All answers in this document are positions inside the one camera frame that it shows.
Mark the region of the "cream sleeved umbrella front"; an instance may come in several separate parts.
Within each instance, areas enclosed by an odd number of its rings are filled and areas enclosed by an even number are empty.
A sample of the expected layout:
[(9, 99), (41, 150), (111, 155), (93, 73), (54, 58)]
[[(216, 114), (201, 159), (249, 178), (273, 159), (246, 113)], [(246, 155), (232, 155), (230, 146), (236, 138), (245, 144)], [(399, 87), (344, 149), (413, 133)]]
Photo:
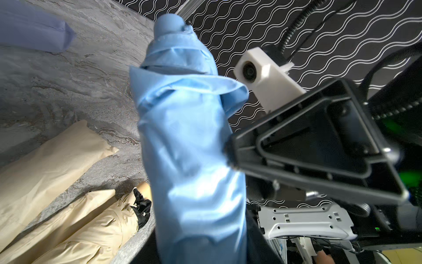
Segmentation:
[(1, 249), (96, 162), (117, 152), (82, 120), (1, 168)]

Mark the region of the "lavender umbrella sleeve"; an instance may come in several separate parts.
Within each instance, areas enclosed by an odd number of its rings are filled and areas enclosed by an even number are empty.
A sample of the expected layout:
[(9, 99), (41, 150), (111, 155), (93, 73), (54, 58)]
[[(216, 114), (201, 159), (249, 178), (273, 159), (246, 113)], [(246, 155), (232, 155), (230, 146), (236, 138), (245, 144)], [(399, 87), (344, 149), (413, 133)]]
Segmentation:
[(60, 53), (76, 33), (63, 20), (22, 1), (1, 1), (1, 44)]

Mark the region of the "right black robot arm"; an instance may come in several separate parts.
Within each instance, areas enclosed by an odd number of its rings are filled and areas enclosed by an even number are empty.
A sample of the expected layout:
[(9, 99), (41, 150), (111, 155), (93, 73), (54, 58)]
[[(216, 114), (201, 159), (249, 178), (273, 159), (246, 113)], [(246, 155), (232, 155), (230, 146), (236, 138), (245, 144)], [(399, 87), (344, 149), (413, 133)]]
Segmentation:
[(330, 79), (226, 144), (230, 164), (265, 181), (318, 191), (374, 235), (422, 232), (422, 45), (380, 61), (356, 85)]

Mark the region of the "light blue sleeve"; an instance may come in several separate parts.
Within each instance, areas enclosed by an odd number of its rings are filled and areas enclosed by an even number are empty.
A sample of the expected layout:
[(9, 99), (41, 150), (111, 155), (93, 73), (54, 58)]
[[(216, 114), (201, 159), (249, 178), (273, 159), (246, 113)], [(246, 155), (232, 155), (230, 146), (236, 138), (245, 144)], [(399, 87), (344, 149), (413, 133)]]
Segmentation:
[(164, 264), (244, 264), (246, 180), (229, 166), (228, 119), (248, 100), (218, 74), (192, 26), (165, 14), (146, 57), (129, 70)]

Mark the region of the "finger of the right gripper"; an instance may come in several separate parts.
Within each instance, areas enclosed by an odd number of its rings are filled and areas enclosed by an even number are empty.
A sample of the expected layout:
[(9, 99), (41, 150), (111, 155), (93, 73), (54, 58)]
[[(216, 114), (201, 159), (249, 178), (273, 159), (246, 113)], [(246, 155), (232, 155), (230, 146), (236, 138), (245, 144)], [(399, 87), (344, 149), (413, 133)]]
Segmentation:
[(409, 198), (391, 145), (355, 83), (334, 79), (232, 134), (230, 165), (248, 176), (349, 203)]

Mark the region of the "beige umbrella with wooden handle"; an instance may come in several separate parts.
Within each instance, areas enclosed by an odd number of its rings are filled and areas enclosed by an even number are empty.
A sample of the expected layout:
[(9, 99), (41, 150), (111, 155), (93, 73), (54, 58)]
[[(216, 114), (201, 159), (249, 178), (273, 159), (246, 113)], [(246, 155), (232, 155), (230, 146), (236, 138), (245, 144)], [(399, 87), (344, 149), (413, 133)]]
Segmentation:
[(3, 264), (109, 264), (149, 221), (151, 187), (89, 192), (1, 253)]

